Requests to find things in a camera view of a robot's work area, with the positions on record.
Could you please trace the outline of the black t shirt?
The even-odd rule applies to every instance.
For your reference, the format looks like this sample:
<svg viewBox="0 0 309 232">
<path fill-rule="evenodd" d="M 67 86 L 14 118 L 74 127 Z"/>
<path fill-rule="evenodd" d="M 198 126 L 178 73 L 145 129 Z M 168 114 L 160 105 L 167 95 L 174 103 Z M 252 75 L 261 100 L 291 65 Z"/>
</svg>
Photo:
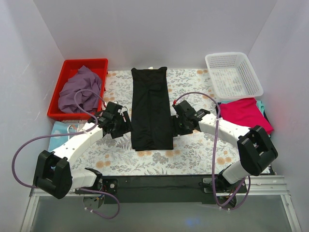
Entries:
<svg viewBox="0 0 309 232">
<path fill-rule="evenodd" d="M 131 143 L 136 151 L 172 150 L 173 133 L 167 67 L 131 69 Z"/>
</svg>

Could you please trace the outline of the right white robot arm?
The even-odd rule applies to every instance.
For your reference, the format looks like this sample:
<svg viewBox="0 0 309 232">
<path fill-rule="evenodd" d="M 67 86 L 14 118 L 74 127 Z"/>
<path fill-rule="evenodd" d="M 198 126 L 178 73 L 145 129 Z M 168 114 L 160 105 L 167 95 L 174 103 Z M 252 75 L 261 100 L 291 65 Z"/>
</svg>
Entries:
<svg viewBox="0 0 309 232">
<path fill-rule="evenodd" d="M 172 106 L 176 115 L 172 116 L 173 135 L 187 135 L 194 130 L 212 134 L 235 146 L 239 161 L 229 165 L 207 184 L 218 191 L 235 189 L 247 176 L 259 176 L 277 157 L 278 152 L 261 126 L 253 128 L 240 126 L 218 118 L 205 109 L 196 111 L 187 101 Z"/>
</svg>

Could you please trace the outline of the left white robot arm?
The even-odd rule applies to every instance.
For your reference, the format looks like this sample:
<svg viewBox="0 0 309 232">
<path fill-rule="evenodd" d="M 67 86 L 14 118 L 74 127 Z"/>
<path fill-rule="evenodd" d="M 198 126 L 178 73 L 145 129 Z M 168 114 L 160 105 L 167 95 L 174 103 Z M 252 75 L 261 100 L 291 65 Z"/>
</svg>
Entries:
<svg viewBox="0 0 309 232">
<path fill-rule="evenodd" d="M 132 130 L 127 108 L 109 102 L 105 110 L 91 116 L 81 129 L 63 145 L 38 156 L 33 185 L 57 199 L 65 197 L 70 190 L 88 189 L 98 193 L 106 189 L 103 175 L 92 168 L 74 171 L 72 165 L 94 143 L 109 134 L 113 139 Z"/>
</svg>

